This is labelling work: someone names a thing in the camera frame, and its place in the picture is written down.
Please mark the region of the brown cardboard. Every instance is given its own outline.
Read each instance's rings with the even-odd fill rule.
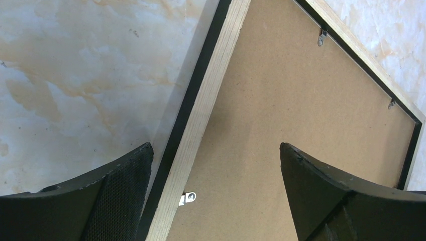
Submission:
[[[279,145],[396,185],[413,121],[291,0],[252,0],[169,240],[297,240]]]

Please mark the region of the white marble floor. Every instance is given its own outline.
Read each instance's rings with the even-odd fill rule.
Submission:
[[[426,113],[426,3],[327,2]],[[155,176],[217,3],[0,1],[0,195],[148,141]],[[426,189],[425,142],[410,189]]]

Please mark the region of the plywood edge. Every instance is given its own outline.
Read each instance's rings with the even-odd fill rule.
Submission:
[[[351,30],[336,15],[333,9],[325,0],[304,0],[335,32],[336,34],[355,52],[355,54],[374,72],[382,83],[398,98],[405,107],[421,123],[420,134],[415,142],[415,150],[410,162],[408,175],[404,184],[407,190],[414,163],[420,146],[421,137],[425,128],[426,117],[424,113],[414,104],[408,94],[387,74],[383,67],[373,58],[364,45],[355,37]]]
[[[195,99],[147,240],[166,240],[198,147],[237,43],[250,0],[231,1],[218,41]]]
[[[420,129],[420,133],[418,135],[417,143],[416,143],[414,154],[413,154],[414,158],[413,158],[413,160],[410,163],[410,168],[409,168],[408,174],[407,174],[407,180],[406,180],[405,185],[404,185],[404,190],[405,191],[408,190],[408,185],[410,183],[411,174],[413,172],[414,163],[415,163],[415,161],[417,159],[416,157],[417,157],[418,150],[420,149],[420,143],[421,143],[423,134],[424,134],[424,121],[421,122],[421,129]]]

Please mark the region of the black frame border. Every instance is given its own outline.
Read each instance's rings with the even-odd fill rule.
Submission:
[[[191,80],[188,85],[185,97],[183,98],[182,105],[173,126],[166,149],[161,160],[157,176],[154,179],[154,184],[151,193],[148,196],[144,212],[139,225],[138,235],[136,240],[145,240],[148,236],[148,231],[151,226],[155,211],[158,207],[161,194],[163,192],[167,177],[169,175],[174,157],[182,139],[183,132],[191,114],[192,107],[194,106],[199,88],[210,62],[211,56],[218,41],[219,34],[222,30],[223,23],[228,13],[229,5],[232,0],[219,0],[218,7],[208,30],[206,39],[204,41],[201,53],[199,55],[197,64],[192,74]],[[408,178],[411,163],[414,158],[417,141],[420,136],[422,127],[421,121],[414,115],[414,113],[405,106],[402,101],[383,83],[383,81],[374,73],[374,71],[349,47],[348,44],[330,27],[327,22],[306,2],[306,0],[294,0],[323,30],[336,41],[338,45],[387,93],[404,112],[410,116],[415,122],[413,134],[408,146],[407,154],[405,156],[404,164],[402,166],[401,174],[399,177],[397,189],[403,190]]]

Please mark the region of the black mesh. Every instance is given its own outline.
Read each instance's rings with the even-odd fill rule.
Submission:
[[[136,153],[105,176],[81,240],[135,239],[151,174],[151,161],[149,153]]]

